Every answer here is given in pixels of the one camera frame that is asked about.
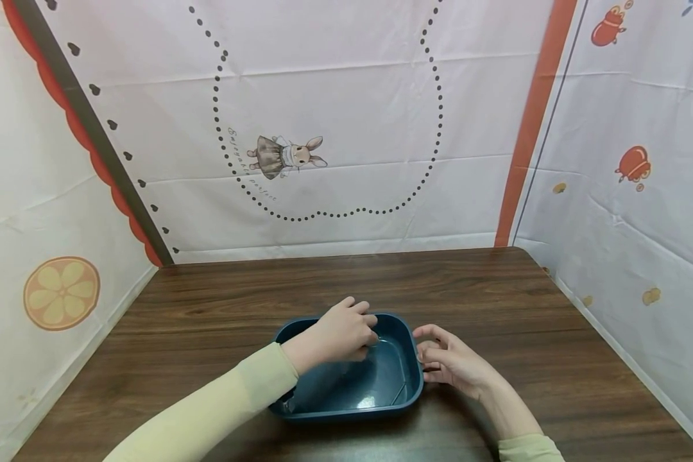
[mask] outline wooden table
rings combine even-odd
[[[285,321],[347,295],[464,339],[516,387],[568,462],[693,461],[692,440],[517,248],[162,269],[15,460],[100,461]],[[265,412],[205,460],[492,461],[493,442],[474,403],[428,386],[390,420],[302,427]]]

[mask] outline light yellow sleeve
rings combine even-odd
[[[543,434],[527,434],[498,442],[502,462],[565,462],[554,442]]]
[[[273,343],[144,423],[105,462],[192,462],[280,396],[298,374]]]

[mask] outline white backdrop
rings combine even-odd
[[[39,2],[175,262],[492,245],[551,3]]]
[[[154,269],[0,5],[0,462]]]
[[[693,1],[616,3],[578,2],[511,243],[693,436]]]

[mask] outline orange stripe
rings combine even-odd
[[[547,31],[542,42],[539,60],[531,81],[526,107],[518,129],[516,147],[513,148],[511,169],[508,170],[506,192],[503,193],[503,204],[500,206],[498,230],[495,234],[495,246],[507,247],[511,235],[513,218],[516,215],[518,201],[526,181],[526,174],[531,163],[531,155],[542,128],[542,120],[547,109],[547,102],[554,85],[554,77],[560,68],[562,50],[565,49],[567,32],[573,21],[577,0],[555,0],[552,13],[547,23]]]

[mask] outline forearm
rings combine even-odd
[[[481,404],[502,440],[544,434],[516,390],[500,376],[483,390]]]
[[[511,384],[498,377],[481,395],[481,403],[493,422],[500,442],[502,462],[564,462],[554,442],[542,428]]]
[[[297,380],[282,347],[270,344],[148,420],[105,461],[199,461],[236,427],[292,389]]]

